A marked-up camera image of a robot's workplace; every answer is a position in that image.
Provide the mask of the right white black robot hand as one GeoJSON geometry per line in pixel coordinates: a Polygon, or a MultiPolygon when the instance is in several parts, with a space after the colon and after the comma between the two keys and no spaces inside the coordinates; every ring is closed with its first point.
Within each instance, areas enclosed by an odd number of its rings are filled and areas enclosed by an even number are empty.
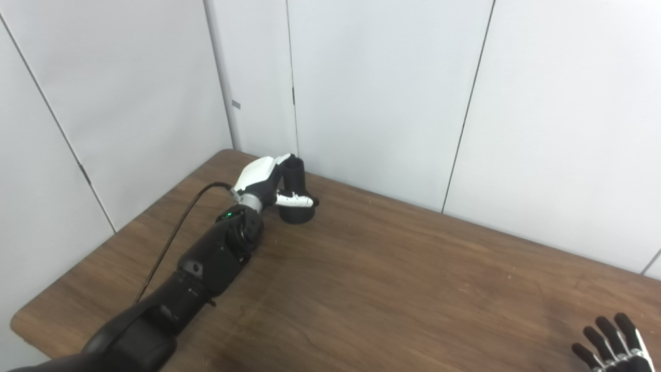
{"type": "Polygon", "coordinates": [[[612,321],[599,316],[595,325],[584,327],[583,335],[596,352],[571,344],[572,353],[590,371],[656,371],[640,330],[626,313],[616,313],[612,321]]]}

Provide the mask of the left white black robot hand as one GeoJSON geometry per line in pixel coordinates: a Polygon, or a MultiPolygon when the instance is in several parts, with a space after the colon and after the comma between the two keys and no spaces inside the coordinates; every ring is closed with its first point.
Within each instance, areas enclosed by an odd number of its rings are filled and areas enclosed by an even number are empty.
{"type": "Polygon", "coordinates": [[[262,157],[243,168],[238,180],[230,189],[236,204],[250,207],[261,213],[273,205],[311,209],[319,205],[318,198],[302,192],[284,191],[278,188],[284,176],[287,161],[297,160],[292,153],[279,157],[262,157]]]}

